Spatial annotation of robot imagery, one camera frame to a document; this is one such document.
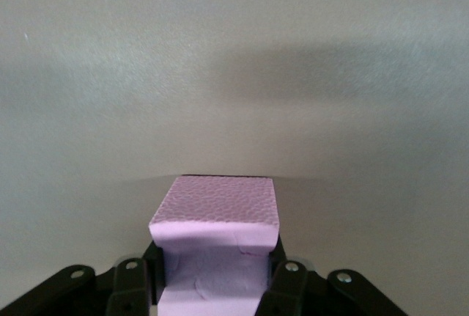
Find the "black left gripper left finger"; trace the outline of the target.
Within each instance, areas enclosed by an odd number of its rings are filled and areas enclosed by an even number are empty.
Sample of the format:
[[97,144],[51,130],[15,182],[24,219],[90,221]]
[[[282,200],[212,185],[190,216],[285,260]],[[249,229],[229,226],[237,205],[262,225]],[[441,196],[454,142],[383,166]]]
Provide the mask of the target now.
[[1,309],[2,315],[149,315],[164,290],[163,250],[151,243],[142,257],[97,275],[70,265]]

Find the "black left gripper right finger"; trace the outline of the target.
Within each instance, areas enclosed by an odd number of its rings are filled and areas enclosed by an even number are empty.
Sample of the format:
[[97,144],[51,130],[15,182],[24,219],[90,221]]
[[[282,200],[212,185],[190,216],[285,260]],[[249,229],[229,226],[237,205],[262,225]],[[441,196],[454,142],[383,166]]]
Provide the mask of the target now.
[[278,239],[269,253],[269,286],[257,315],[405,315],[366,277],[350,269],[321,277],[303,263],[287,258]]

